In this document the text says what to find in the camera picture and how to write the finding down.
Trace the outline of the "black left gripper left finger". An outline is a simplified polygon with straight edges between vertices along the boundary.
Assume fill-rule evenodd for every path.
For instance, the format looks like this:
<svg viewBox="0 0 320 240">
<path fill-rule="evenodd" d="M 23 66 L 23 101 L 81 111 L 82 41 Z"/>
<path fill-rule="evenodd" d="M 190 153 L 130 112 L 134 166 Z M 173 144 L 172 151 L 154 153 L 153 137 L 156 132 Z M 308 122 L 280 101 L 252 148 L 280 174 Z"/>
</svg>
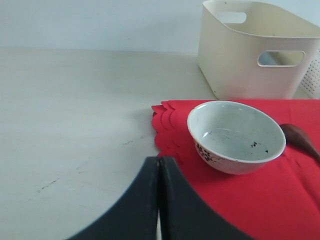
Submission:
<svg viewBox="0 0 320 240">
<path fill-rule="evenodd" d="M 156 240 L 160 160 L 147 157 L 137 176 L 102 216 L 71 240 Z"/>
</svg>

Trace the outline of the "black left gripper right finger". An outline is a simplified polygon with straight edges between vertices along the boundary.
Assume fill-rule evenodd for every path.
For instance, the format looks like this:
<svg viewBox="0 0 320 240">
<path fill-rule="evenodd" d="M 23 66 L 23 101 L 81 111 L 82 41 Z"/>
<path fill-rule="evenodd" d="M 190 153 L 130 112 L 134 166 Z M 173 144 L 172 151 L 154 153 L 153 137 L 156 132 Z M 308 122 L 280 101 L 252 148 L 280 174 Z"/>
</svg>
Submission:
<svg viewBox="0 0 320 240">
<path fill-rule="evenodd" d="M 172 157 L 159 158 L 158 209 L 163 240 L 251 240 L 194 191 Z"/>
</svg>

